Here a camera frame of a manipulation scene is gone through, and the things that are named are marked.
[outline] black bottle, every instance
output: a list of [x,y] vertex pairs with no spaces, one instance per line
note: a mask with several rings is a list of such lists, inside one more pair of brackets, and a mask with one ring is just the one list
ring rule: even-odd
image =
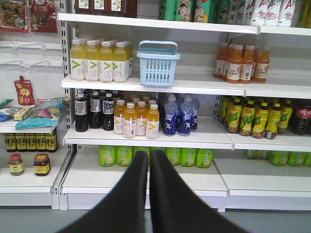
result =
[[102,105],[98,91],[93,91],[90,99],[90,127],[97,129],[102,126]]
[[87,130],[87,98],[83,93],[79,93],[75,100],[75,121],[76,131],[85,132]]
[[111,93],[106,94],[106,98],[103,102],[104,124],[103,129],[106,131],[113,130],[113,118],[114,118],[114,102]]

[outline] jar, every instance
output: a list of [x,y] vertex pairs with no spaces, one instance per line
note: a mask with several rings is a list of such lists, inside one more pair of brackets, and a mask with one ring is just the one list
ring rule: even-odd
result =
[[51,170],[50,159],[47,154],[38,154],[35,156],[35,175],[46,176]]
[[24,173],[24,164],[20,154],[12,154],[9,158],[10,173],[19,176]]

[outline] basket handle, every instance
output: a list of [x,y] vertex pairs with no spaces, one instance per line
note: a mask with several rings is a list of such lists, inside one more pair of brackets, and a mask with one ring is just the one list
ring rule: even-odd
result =
[[177,52],[177,49],[178,49],[178,45],[176,42],[173,42],[173,41],[161,41],[161,40],[143,40],[139,43],[139,48],[138,50],[140,51],[140,46],[143,45],[143,44],[162,44],[162,45],[174,45],[176,46],[176,51]]

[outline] blue plastic basket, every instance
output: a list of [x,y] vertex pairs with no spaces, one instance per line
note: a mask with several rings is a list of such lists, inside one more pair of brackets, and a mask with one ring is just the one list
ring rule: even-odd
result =
[[[174,45],[176,50],[161,48],[141,48],[143,44]],[[172,41],[143,40],[139,43],[137,57],[140,58],[140,83],[143,86],[173,85],[177,60],[177,43]]]

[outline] red pouch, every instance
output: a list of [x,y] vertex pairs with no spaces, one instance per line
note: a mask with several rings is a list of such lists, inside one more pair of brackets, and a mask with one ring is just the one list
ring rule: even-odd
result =
[[0,29],[28,33],[27,0],[0,0]]
[[54,0],[32,0],[31,31],[57,33]]
[[33,105],[35,104],[33,96],[33,87],[30,80],[25,80],[23,76],[19,77],[20,80],[14,81],[18,103],[20,105]]

